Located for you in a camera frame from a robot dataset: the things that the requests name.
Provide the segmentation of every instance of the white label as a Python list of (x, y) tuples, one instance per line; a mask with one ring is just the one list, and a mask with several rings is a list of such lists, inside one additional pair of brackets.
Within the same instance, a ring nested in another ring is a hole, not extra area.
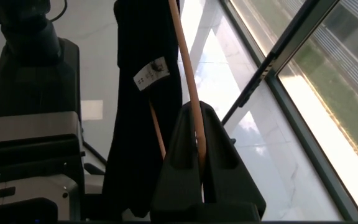
[(169, 76), (169, 70), (164, 57), (160, 57), (144, 66), (134, 77), (140, 91), (146, 89), (155, 81)]

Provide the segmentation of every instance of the black pants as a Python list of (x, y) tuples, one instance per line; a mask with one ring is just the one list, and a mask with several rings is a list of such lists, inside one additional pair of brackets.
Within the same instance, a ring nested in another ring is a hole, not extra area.
[[(182, 106), (178, 43), (168, 0), (118, 0), (114, 13), (120, 74), (114, 136), (103, 183), (102, 206), (107, 220), (120, 220), (127, 208), (137, 217), (150, 210), (162, 157), (149, 100), (166, 150)], [(170, 75), (139, 91), (133, 77), (144, 65), (163, 56)]]

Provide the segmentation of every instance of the green lawn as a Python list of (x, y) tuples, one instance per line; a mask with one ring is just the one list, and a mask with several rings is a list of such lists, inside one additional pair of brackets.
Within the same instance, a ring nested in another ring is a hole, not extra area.
[[(271, 0), (251, 2), (280, 36), (290, 22), (288, 17)], [(307, 41), (293, 59), (358, 147), (358, 96), (344, 81), (343, 71), (335, 69), (312, 41)]]

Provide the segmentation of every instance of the glass pane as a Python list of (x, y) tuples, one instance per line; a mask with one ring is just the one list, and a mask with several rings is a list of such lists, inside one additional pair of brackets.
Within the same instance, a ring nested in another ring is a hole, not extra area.
[(279, 77), (358, 205), (358, 1), (339, 2)]
[(267, 55), (305, 0), (231, 0), (262, 52)]

